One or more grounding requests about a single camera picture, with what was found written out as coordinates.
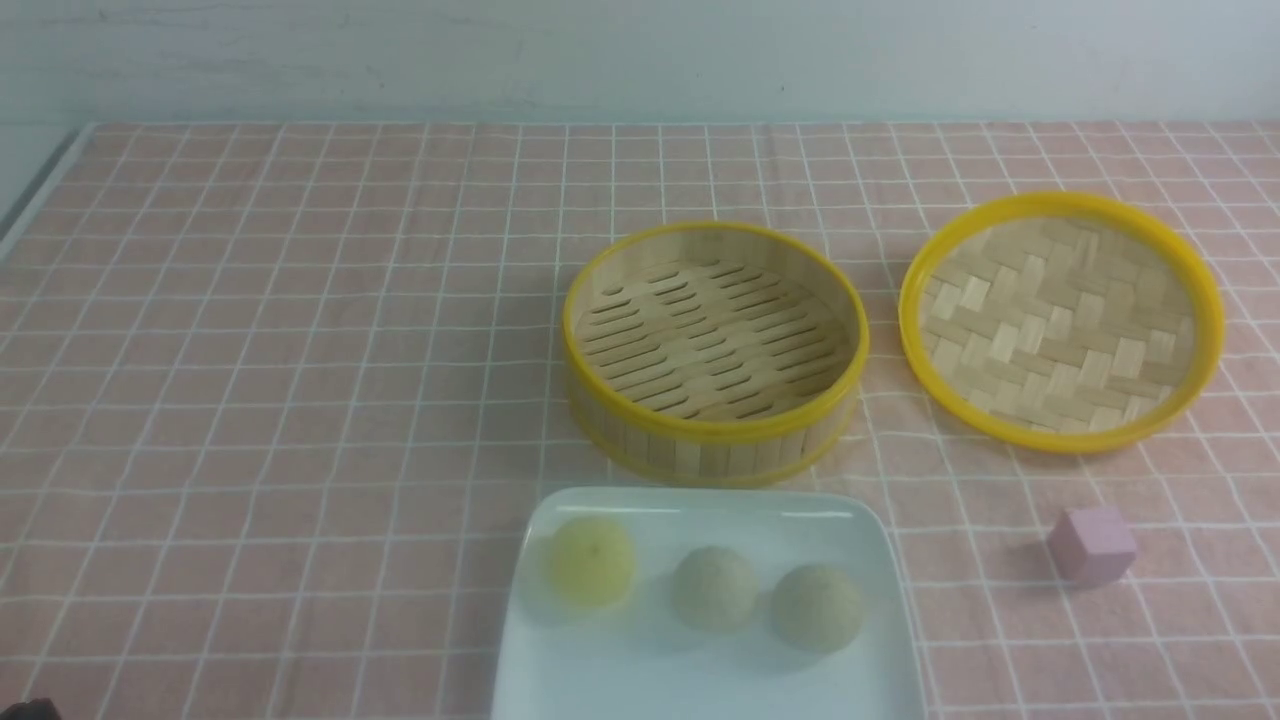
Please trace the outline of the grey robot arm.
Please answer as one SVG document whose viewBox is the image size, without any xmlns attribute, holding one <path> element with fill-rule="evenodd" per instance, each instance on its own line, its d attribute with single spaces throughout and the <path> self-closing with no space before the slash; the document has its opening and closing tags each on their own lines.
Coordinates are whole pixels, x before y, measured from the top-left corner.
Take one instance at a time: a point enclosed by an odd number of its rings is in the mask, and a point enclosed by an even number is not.
<svg viewBox="0 0 1280 720">
<path fill-rule="evenodd" d="M 4 708 L 0 720 L 61 720 L 61 715 L 51 700 L 32 698 Z"/>
</svg>

